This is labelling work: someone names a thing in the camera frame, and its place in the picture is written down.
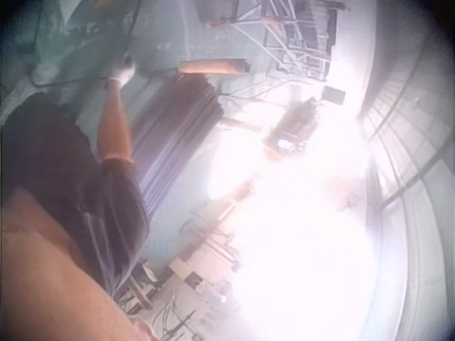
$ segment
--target man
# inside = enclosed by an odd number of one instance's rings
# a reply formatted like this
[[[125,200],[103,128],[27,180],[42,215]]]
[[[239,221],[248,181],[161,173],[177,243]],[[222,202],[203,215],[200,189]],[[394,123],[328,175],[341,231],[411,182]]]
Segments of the man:
[[[112,300],[149,235],[120,102],[134,63],[107,82],[87,138],[44,94],[2,129],[1,332],[7,340],[155,340]]]

